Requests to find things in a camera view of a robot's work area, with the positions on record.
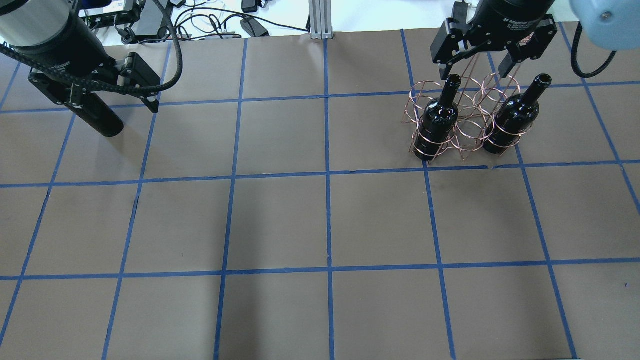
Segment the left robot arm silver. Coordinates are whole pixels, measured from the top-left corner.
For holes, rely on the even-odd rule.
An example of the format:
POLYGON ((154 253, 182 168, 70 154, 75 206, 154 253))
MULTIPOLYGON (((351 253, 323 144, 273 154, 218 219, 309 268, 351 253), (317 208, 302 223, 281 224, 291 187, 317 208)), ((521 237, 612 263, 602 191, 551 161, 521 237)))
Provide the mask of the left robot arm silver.
POLYGON ((3 0, 1 52, 29 66, 29 82, 51 102, 112 137, 122 121, 98 92, 138 98, 155 113, 165 85, 138 53, 111 57, 80 9, 79 0, 3 0))

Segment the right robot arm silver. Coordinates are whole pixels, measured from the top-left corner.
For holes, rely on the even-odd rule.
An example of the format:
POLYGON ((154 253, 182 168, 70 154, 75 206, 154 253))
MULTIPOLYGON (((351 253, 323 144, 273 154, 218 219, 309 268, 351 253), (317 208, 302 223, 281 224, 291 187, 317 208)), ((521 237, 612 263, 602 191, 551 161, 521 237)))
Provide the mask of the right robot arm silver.
MULTIPOLYGON (((478 53, 506 51, 498 73, 506 78, 522 62, 539 59, 558 33, 550 9, 552 0, 480 0, 472 18, 469 5, 454 3, 430 46, 430 56, 445 80, 453 66, 478 53)), ((602 73, 619 51, 639 47, 640 5, 637 0, 572 0, 578 25, 571 46, 571 68, 580 78, 602 73), (582 34, 610 55, 599 68, 585 72, 578 63, 582 34)))

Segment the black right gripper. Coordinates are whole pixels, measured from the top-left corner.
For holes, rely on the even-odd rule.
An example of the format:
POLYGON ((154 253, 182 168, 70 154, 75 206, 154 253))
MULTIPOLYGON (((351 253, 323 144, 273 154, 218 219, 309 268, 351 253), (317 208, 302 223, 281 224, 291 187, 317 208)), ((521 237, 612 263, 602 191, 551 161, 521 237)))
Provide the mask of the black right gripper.
POLYGON ((553 0, 480 0, 469 16, 471 5, 455 1, 430 46, 439 78, 446 80, 452 65, 480 52, 507 51, 497 69, 500 79, 524 60, 539 59, 558 32, 549 12, 553 4, 553 0))

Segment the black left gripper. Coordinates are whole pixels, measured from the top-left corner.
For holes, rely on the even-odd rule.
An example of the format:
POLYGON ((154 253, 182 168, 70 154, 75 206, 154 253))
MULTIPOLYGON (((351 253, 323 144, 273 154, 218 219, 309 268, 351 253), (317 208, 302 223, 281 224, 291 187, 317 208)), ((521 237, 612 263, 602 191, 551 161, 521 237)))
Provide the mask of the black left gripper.
MULTIPOLYGON (((117 85, 123 76, 126 87, 142 88, 161 84, 161 79, 137 52, 129 52, 127 60, 117 62, 82 20, 63 20, 45 39, 27 46, 31 60, 60 73, 87 81, 96 80, 117 85)), ((157 91, 134 95, 153 114, 159 111, 157 91)))

